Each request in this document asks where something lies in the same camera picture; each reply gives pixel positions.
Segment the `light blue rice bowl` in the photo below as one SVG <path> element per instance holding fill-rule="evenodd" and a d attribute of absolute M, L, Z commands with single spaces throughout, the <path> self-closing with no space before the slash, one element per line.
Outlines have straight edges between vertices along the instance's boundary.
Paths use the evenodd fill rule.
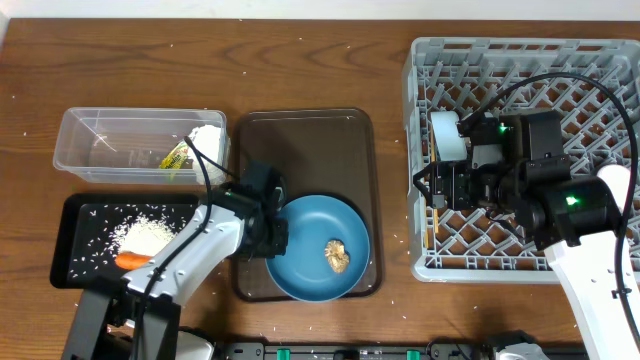
<path fill-rule="evenodd" d="M 439 111 L 431 112 L 430 116 L 440 160 L 466 160 L 468 155 L 466 143 L 457 128 L 458 114 L 454 111 Z"/>

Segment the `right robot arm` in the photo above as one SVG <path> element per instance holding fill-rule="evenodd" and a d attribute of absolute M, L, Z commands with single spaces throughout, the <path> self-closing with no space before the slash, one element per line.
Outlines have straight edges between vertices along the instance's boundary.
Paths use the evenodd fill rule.
<path fill-rule="evenodd" d="M 559 279 L 588 356 L 638 358 L 639 291 L 623 223 L 631 176 L 622 185 L 572 176 L 554 110 L 465 119 L 441 111 L 427 121 L 438 158 L 413 184 L 428 204 L 514 216 Z"/>

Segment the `orange carrot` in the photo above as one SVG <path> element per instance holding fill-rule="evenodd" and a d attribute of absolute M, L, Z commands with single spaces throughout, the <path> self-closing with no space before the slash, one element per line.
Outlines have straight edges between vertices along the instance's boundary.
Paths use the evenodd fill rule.
<path fill-rule="evenodd" d="M 135 253 L 120 253 L 115 258 L 115 264 L 124 270 L 135 270 L 145 265 L 150 260 L 149 256 Z"/>

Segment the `pink cup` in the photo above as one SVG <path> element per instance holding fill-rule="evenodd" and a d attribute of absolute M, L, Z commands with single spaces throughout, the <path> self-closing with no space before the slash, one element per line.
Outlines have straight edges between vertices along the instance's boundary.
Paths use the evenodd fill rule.
<path fill-rule="evenodd" d="M 624 209 L 631 172 L 618 164 L 609 164 L 601 167 L 597 176 L 609 187 L 619 210 Z"/>

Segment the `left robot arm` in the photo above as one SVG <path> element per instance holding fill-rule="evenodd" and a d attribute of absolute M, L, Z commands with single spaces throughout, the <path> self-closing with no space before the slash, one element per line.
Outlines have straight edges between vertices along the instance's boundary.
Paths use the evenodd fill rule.
<path fill-rule="evenodd" d="M 213 359 L 214 341 L 180 325 L 183 306 L 226 258 L 273 258 L 286 251 L 280 172 L 251 162 L 239 181 L 209 190 L 186 226 L 157 255 L 119 279 L 83 289 L 66 359 Z"/>

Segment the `white rice pile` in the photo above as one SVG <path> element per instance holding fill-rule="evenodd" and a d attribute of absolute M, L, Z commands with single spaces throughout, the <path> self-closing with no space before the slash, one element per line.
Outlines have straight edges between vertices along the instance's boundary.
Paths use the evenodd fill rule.
<path fill-rule="evenodd" d="M 175 238 L 176 233 L 164 221 L 140 215 L 131 223 L 117 225 L 109 236 L 110 249 L 116 254 L 153 257 Z"/>

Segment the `dark brown serving tray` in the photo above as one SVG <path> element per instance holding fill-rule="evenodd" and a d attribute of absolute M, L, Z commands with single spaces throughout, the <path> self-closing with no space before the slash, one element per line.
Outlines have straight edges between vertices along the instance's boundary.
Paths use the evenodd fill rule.
<path fill-rule="evenodd" d="M 382 283 L 383 246 L 373 125 L 358 108 L 249 113 L 237 123 L 230 165 L 251 160 L 282 173 L 287 198 L 334 196 L 354 208 L 369 232 L 370 256 L 362 278 L 344 296 L 369 296 Z"/>

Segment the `white tissue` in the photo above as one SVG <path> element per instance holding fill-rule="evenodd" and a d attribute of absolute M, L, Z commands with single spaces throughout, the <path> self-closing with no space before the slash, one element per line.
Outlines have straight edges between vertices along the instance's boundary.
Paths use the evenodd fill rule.
<path fill-rule="evenodd" d="M 202 155 L 216 161 L 219 165 L 223 165 L 224 159 L 220 160 L 224 152 L 222 135 L 221 128 L 214 125 L 204 125 L 194 128 L 189 134 L 189 138 Z M 188 158 L 193 161 L 193 169 L 200 171 L 201 168 L 192 150 L 188 150 Z M 211 177 L 220 173 L 219 169 L 206 159 L 203 161 Z"/>

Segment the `clear plastic bin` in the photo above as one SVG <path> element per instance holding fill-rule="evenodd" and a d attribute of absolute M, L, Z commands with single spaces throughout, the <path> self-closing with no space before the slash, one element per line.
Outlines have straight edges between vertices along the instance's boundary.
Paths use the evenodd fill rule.
<path fill-rule="evenodd" d="M 92 183 L 202 185 L 201 168 L 188 160 L 162 169 L 164 160 L 196 128 L 213 136 L 216 162 L 227 164 L 230 140 L 224 113 L 206 109 L 74 107 L 65 111 L 53 166 Z"/>

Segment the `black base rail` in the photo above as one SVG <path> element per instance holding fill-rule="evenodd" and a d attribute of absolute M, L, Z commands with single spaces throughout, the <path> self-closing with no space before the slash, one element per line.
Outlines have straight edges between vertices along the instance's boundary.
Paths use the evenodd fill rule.
<path fill-rule="evenodd" d="M 425 344 L 283 343 L 254 338 L 215 344 L 214 360 L 587 360 L 582 346 L 544 347 L 523 331 L 491 336 L 482 343 L 437 337 Z"/>

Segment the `black bin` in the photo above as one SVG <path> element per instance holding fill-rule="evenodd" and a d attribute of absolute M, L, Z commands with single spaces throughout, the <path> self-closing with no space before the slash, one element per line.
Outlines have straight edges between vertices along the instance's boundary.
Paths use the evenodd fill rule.
<path fill-rule="evenodd" d="M 134 224 L 146 221 L 171 233 L 184 228 L 199 199 L 194 194 L 80 193 L 64 202 L 50 283 L 82 289 L 97 276 L 119 279 L 120 243 Z"/>

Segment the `yellow snack wrapper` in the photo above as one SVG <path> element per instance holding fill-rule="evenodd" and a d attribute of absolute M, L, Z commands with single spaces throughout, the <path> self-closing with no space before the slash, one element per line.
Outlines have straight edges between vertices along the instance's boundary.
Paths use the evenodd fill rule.
<path fill-rule="evenodd" d="M 188 159 L 189 145 L 181 140 L 160 162 L 160 169 L 180 169 Z"/>

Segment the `blue plate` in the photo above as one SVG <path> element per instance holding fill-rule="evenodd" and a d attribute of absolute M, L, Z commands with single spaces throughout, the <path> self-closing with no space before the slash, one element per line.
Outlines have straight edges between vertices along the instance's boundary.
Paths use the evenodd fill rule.
<path fill-rule="evenodd" d="M 369 231 L 359 213 L 328 195 L 308 195 L 289 202 L 280 217 L 288 221 L 286 253 L 266 261 L 275 284 L 290 297 L 327 302 L 350 292 L 364 276 L 371 258 Z M 325 255 L 330 242 L 344 246 L 349 264 L 334 271 Z"/>

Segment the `grey dishwasher rack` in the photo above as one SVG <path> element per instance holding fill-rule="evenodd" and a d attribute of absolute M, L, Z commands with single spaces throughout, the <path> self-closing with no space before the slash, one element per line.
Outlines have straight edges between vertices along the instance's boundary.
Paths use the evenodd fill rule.
<path fill-rule="evenodd" d="M 402 70 L 408 171 L 430 163 L 436 111 L 467 116 L 549 108 L 559 112 L 574 176 L 609 164 L 629 166 L 626 127 L 639 121 L 639 45 L 634 40 L 420 37 Z M 422 282 L 553 284 L 542 252 L 509 215 L 438 210 L 437 240 L 424 245 L 431 206 L 407 194 L 410 269 Z"/>

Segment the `crumpled gold foil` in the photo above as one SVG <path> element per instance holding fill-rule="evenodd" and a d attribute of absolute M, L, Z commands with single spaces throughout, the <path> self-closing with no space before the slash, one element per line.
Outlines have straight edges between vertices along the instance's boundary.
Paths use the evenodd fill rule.
<path fill-rule="evenodd" d="M 343 273 L 350 263 L 350 256 L 340 240 L 330 240 L 324 250 L 325 257 L 335 273 Z"/>

